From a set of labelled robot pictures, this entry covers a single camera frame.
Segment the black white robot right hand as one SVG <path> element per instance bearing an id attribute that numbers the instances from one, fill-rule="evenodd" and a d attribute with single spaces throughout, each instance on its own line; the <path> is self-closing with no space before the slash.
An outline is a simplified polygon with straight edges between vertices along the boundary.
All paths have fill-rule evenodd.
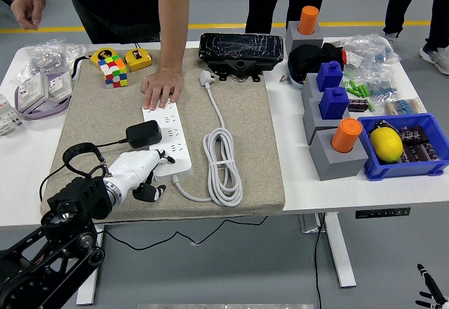
<path id="1" fill-rule="evenodd" d="M 421 291 L 420 296 L 434 300 L 435 304 L 421 300 L 416 300 L 415 303 L 424 308 L 448 308 L 448 299 L 442 294 L 438 285 L 434 281 L 433 277 L 428 273 L 426 268 L 422 264 L 418 263 L 417 269 L 419 270 L 420 275 L 429 290 L 428 292 Z"/>

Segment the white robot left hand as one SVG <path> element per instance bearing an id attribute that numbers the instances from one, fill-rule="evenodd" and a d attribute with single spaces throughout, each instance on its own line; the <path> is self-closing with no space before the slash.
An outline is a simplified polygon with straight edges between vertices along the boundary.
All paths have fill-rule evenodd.
<path id="1" fill-rule="evenodd" d="M 175 160 L 165 150 L 141 150 L 122 153 L 109 167 L 108 177 L 103 178 L 112 206 L 120 206 L 130 191 L 144 202 L 155 202 L 165 191 L 161 185 L 151 185 L 153 171 L 162 164 L 174 164 Z"/>

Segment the person's left hand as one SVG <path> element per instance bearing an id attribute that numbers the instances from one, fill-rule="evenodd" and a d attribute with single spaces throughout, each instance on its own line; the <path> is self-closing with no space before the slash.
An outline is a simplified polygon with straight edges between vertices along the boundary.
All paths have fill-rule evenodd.
<path id="1" fill-rule="evenodd" d="M 183 87 L 182 71 L 175 68 L 162 67 L 156 73 L 145 77 L 141 83 L 144 94 L 142 107 L 146 110 L 164 108 L 169 99 L 175 102 Z"/>

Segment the person's right hand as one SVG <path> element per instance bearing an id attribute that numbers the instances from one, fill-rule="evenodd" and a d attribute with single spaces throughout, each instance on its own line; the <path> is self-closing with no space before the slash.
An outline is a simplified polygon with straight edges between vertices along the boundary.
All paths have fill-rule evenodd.
<path id="1" fill-rule="evenodd" d="M 46 0 L 15 0 L 11 10 L 21 28 L 38 30 Z"/>

